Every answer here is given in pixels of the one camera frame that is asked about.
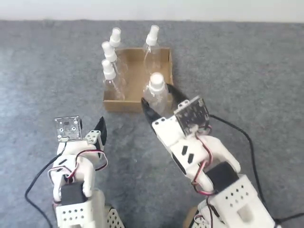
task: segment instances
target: ventilation hole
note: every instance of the ventilation hole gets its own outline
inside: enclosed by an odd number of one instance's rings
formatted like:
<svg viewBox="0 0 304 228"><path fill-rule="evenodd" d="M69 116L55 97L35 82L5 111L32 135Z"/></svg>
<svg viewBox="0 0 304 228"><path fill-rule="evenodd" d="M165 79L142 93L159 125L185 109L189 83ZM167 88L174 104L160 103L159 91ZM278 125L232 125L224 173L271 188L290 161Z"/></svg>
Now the ventilation hole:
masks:
<svg viewBox="0 0 304 228"><path fill-rule="evenodd" d="M63 163L65 163L67 161L67 159L62 160L61 162L59 162L58 165L62 165Z"/></svg>

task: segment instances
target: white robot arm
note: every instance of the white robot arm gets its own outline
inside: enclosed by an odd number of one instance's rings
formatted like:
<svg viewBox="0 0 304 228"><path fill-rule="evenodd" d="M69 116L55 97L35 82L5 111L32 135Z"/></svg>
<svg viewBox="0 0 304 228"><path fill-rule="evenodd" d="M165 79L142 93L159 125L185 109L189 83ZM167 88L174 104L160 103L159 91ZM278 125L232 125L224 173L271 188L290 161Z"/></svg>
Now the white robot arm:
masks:
<svg viewBox="0 0 304 228"><path fill-rule="evenodd" d="M196 191L209 196L198 205L190 228L274 228L275 222L240 164L215 137L201 134L209 126L204 101L168 85L178 104L170 118L159 116L142 98L147 121Z"/></svg>
<svg viewBox="0 0 304 228"><path fill-rule="evenodd" d="M54 185L53 199L59 228L124 228L118 213L105 207L105 196L94 188L95 171L107 166L104 153L106 126L103 117L82 138L79 116L55 119L61 154L48 171ZM95 169L100 160L105 163Z"/></svg>

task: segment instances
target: cardboard box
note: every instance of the cardboard box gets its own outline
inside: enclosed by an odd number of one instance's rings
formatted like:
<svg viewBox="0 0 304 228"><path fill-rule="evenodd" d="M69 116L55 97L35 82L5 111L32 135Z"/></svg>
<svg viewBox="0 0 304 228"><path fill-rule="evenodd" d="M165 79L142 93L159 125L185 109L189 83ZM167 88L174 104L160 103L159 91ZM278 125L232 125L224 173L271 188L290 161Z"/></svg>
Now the cardboard box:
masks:
<svg viewBox="0 0 304 228"><path fill-rule="evenodd" d="M111 100L110 94L104 93L104 107L110 112L142 112L141 98L145 87L144 52L141 48L122 49L117 52L128 64L127 93L125 100ZM172 61L169 48L161 49L161 70L166 83L173 84Z"/></svg>

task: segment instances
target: bottle cap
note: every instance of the bottle cap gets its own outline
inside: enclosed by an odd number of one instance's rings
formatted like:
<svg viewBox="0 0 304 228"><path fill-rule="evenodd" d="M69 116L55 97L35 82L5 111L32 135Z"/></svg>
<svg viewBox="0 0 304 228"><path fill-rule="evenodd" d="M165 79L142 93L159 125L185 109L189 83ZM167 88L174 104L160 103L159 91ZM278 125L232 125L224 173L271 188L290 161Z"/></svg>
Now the bottle cap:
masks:
<svg viewBox="0 0 304 228"><path fill-rule="evenodd" d="M120 35L122 31L119 28L113 28L112 34L110 36L110 45L114 48L120 45Z"/></svg>
<svg viewBox="0 0 304 228"><path fill-rule="evenodd" d="M160 94L165 89L165 81L161 73L153 73L149 81L149 90L154 94Z"/></svg>
<svg viewBox="0 0 304 228"><path fill-rule="evenodd" d="M147 35L146 43L150 46L154 46L157 43L157 35L160 27L152 25L149 34Z"/></svg>
<svg viewBox="0 0 304 228"><path fill-rule="evenodd" d="M114 62L117 59L117 55L114 51L114 48L110 45L108 41L101 44L101 47L104 50L104 57L110 62Z"/></svg>
<svg viewBox="0 0 304 228"><path fill-rule="evenodd" d="M113 80L116 77L116 73L114 71L114 68L109 60L104 59L101 64L104 68L104 77L106 80Z"/></svg>

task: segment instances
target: pump sprayer head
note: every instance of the pump sprayer head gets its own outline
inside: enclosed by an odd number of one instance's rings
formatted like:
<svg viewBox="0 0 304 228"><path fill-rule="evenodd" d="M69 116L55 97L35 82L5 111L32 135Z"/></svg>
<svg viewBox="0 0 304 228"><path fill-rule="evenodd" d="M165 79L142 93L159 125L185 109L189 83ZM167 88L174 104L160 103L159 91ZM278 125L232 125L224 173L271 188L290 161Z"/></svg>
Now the pump sprayer head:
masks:
<svg viewBox="0 0 304 228"><path fill-rule="evenodd" d="M101 64L104 68L104 77L106 78L106 80L113 80L116 77L116 73L110 61L104 59Z"/></svg>
<svg viewBox="0 0 304 228"><path fill-rule="evenodd" d="M114 48L117 48L120 45L120 35L122 31L119 28L113 28L112 34L110 37L110 45Z"/></svg>
<svg viewBox="0 0 304 228"><path fill-rule="evenodd" d="M110 43L108 41L103 42L101 44L101 47L104 50L104 56L107 60L109 60L110 62L116 61L117 55L114 51L114 48L110 45Z"/></svg>
<svg viewBox="0 0 304 228"><path fill-rule="evenodd" d="M149 34L147 35L146 43L154 46L157 43L157 35L160 28L157 25L152 25Z"/></svg>

